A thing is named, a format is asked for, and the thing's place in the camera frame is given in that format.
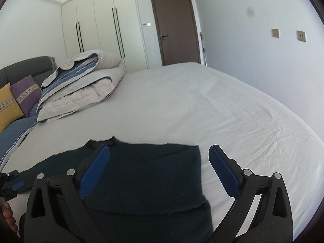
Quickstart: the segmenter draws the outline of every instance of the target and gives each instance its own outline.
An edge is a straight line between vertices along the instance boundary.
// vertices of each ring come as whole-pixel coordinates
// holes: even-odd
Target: black wardrobe handle
[[[124,53],[124,57],[125,56],[125,49],[124,49],[124,44],[123,44],[123,38],[121,37],[122,36],[122,33],[120,32],[120,25],[119,25],[119,18],[118,18],[118,12],[117,12],[117,7],[116,7],[116,17],[117,17],[117,23],[118,23],[118,29],[119,29],[119,34],[120,34],[120,41],[121,41],[121,46],[123,48],[123,53]]]
[[[114,17],[114,24],[115,24],[115,30],[116,30],[116,36],[117,36],[117,42],[118,42],[118,48],[119,48],[120,57],[123,58],[123,56],[121,54],[122,51],[120,50],[120,44],[119,44],[119,38],[118,38],[118,32],[117,32],[116,20],[115,20],[115,13],[114,13],[113,8],[112,8],[112,16]]]
[[[79,42],[80,53],[82,53],[82,51],[81,51],[81,46],[80,46],[80,39],[79,39],[79,32],[78,32],[78,25],[77,25],[77,23],[76,23],[76,29],[77,29],[77,36],[78,36],[78,42]]]
[[[80,22],[78,22],[78,23],[79,23],[79,31],[80,31],[80,39],[81,39],[82,50],[84,52],[83,42],[82,42],[82,36],[81,36],[81,29],[80,29]]]

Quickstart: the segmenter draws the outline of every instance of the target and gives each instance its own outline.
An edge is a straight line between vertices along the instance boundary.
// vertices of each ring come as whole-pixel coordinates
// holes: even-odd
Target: door handle
[[[84,52],[83,41],[82,41],[82,36],[81,36],[81,29],[80,29],[80,22],[78,22],[78,23],[79,23],[79,32],[80,32],[80,39],[81,39],[82,50]]]
[[[116,36],[117,36],[117,42],[118,42],[118,48],[119,48],[119,53],[120,53],[120,58],[123,58],[120,50],[120,44],[119,44],[119,38],[118,38],[118,32],[117,32],[117,27],[116,27],[116,20],[115,20],[115,14],[114,14],[114,9],[112,9],[112,16],[114,17],[114,24],[115,24],[115,30],[116,30]]]
[[[169,36],[168,35],[160,35],[160,38],[161,38],[162,41],[164,41],[165,37],[169,37]]]
[[[78,33],[78,25],[77,25],[77,23],[76,23],[76,29],[77,29],[77,36],[78,36],[78,42],[79,42],[80,53],[82,53],[82,51],[81,51],[81,46],[80,46],[80,39],[79,39],[79,33]]]
[[[123,44],[123,38],[122,38],[122,33],[120,31],[120,25],[119,25],[119,18],[118,18],[118,12],[117,12],[117,7],[116,7],[116,17],[117,17],[117,24],[118,24],[118,29],[119,29],[119,34],[120,34],[120,41],[121,41],[121,46],[122,46],[122,49],[123,49],[123,53],[124,53],[124,57],[125,56],[125,49],[124,49],[124,44]]]

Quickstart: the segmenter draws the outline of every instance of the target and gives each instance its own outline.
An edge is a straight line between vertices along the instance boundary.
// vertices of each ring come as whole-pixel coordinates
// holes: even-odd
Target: human hand
[[[5,208],[6,210],[4,210],[2,212],[1,210],[1,203],[0,203],[0,213],[2,213],[2,216],[4,217],[4,219],[6,220],[6,222],[8,223],[8,225],[11,227],[11,229],[17,233],[18,231],[18,226],[16,225],[16,219],[13,217],[14,212],[11,210],[11,207],[9,205],[8,202],[5,203]]]

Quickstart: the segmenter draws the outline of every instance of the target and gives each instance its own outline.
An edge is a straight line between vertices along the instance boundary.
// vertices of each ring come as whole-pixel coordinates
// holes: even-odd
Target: gray upholstered headboard
[[[0,69],[0,88],[9,82],[12,85],[29,75],[33,77],[38,86],[41,86],[55,70],[56,63],[52,57],[40,56],[27,59]]]

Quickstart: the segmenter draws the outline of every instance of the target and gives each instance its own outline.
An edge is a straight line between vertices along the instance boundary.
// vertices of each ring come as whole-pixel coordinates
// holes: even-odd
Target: mattress
[[[218,144],[241,168],[257,175],[282,174],[293,212],[294,238],[324,197],[324,144],[285,106],[217,70],[184,63],[127,74],[105,101],[45,125],[37,125],[4,168],[27,170],[36,163],[115,136],[128,143],[199,145],[202,187],[216,228],[234,199],[208,161]],[[10,201],[19,220],[28,194]],[[260,198],[240,231],[247,231]]]

